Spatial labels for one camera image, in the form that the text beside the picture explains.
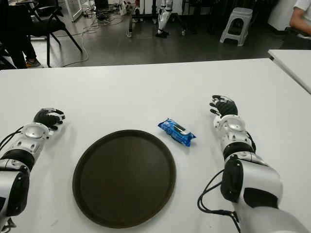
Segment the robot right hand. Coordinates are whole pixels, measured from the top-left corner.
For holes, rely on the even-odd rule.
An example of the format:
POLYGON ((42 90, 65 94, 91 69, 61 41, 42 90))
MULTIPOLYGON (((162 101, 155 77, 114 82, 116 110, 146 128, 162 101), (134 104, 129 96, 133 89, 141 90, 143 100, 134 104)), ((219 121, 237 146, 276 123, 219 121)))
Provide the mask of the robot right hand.
POLYGON ((238 115, 238 108, 235 102, 222 95, 213 95, 212 101, 209 103, 211 109, 210 112, 223 118, 227 115, 238 115))

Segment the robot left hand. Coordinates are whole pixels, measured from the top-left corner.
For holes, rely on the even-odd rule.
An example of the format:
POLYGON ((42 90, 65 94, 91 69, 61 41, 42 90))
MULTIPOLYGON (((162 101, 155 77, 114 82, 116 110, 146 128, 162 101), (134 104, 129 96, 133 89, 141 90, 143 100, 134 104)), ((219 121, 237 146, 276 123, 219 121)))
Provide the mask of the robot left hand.
POLYGON ((50 130, 58 130, 58 125, 63 124, 65 114, 61 110, 55 108, 42 108, 34 117, 34 122, 41 123, 50 130))

